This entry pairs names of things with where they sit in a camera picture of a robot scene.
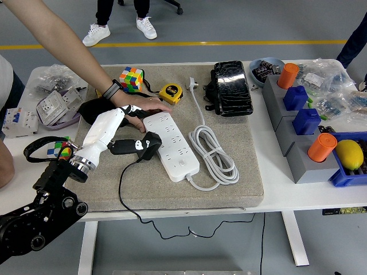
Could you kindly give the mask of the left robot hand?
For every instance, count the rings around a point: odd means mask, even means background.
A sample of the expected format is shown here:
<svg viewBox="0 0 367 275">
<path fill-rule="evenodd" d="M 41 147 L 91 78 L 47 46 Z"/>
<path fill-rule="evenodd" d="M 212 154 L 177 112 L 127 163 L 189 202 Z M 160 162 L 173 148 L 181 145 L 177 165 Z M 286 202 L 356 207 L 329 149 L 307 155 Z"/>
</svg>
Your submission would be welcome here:
<svg viewBox="0 0 367 275">
<path fill-rule="evenodd" d="M 126 115 L 135 117 L 147 112 L 135 105 L 126 105 L 100 114 L 84 138 L 81 149 L 71 159 L 79 169 L 94 170 L 99 165 L 100 154 L 107 149 Z"/>
</svg>

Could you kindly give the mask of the person's left hand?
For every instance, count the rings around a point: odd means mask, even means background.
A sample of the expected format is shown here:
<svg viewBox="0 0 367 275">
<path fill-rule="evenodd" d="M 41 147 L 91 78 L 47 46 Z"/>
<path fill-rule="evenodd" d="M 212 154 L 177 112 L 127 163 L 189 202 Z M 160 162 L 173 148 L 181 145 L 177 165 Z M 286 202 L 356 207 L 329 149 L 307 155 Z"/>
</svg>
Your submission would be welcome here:
<svg viewBox="0 0 367 275">
<path fill-rule="evenodd" d="M 111 98 L 111 102 L 116 107 L 123 107 L 126 105 L 134 105 L 147 113 L 157 113 L 166 111 L 171 113 L 172 110 L 165 103 L 161 102 L 157 97 L 145 98 L 136 95 L 128 95 L 121 90 L 118 90 Z"/>
</svg>

